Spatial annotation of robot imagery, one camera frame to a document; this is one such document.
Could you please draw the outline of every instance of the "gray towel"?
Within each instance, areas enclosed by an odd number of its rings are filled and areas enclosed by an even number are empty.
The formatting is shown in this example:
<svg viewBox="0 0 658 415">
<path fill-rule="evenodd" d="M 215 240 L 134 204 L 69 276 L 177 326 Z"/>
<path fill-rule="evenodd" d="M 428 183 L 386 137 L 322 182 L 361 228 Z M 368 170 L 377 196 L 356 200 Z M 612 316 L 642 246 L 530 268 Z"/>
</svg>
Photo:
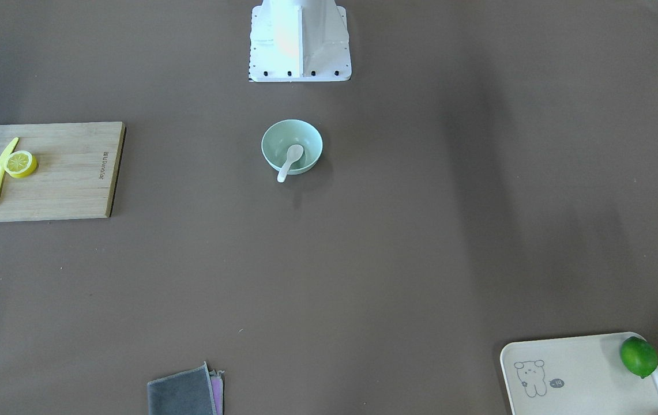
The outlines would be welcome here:
<svg viewBox="0 0 658 415">
<path fill-rule="evenodd" d="M 199 368 L 147 383 L 149 415 L 221 415 L 222 373 L 209 373 L 204 362 Z M 213 393 L 211 376 L 221 386 L 216 388 L 216 395 Z"/>
</svg>

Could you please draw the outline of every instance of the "sliced lemon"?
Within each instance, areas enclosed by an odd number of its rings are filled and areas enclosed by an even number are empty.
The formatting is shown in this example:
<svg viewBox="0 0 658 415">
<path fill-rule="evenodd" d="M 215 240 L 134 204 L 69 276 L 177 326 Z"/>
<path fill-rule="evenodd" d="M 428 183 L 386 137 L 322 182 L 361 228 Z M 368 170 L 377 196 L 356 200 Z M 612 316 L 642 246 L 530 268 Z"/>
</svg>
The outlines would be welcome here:
<svg viewBox="0 0 658 415">
<path fill-rule="evenodd" d="M 21 150 L 20 152 L 15 152 L 8 156 L 3 168 L 11 177 L 20 179 L 28 176 L 36 170 L 36 157 L 30 152 Z"/>
</svg>

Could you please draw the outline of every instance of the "wooden cutting board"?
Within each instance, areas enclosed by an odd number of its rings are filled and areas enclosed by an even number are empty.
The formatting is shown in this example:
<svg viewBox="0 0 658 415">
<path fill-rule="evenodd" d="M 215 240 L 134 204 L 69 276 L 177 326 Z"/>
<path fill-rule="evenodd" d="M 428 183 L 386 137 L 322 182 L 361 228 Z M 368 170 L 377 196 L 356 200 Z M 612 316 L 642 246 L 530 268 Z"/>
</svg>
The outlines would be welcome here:
<svg viewBox="0 0 658 415">
<path fill-rule="evenodd" d="M 22 179 L 5 174 L 0 221 L 107 218 L 125 127 L 115 123 L 0 126 L 0 154 L 13 137 L 39 166 Z"/>
</svg>

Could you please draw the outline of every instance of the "green lime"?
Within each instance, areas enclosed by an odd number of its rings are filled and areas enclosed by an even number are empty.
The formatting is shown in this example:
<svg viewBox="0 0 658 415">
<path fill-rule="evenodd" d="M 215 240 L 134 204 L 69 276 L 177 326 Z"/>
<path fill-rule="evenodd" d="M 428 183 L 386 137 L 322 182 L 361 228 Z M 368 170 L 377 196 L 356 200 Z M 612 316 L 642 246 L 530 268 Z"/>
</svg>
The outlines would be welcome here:
<svg viewBox="0 0 658 415">
<path fill-rule="evenodd" d="M 621 345 L 621 361 L 631 373 L 644 379 L 656 369 L 656 351 L 644 339 L 631 336 Z"/>
</svg>

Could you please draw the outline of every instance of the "white tray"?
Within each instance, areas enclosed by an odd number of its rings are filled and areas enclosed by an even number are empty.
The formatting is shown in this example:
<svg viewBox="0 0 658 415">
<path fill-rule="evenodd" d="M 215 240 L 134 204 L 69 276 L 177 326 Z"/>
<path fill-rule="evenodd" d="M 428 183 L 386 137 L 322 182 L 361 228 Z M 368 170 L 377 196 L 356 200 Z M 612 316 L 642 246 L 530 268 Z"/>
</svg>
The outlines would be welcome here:
<svg viewBox="0 0 658 415">
<path fill-rule="evenodd" d="M 641 379 L 621 362 L 636 333 L 512 342 L 501 367 L 513 415 L 658 415 L 658 368 Z"/>
</svg>

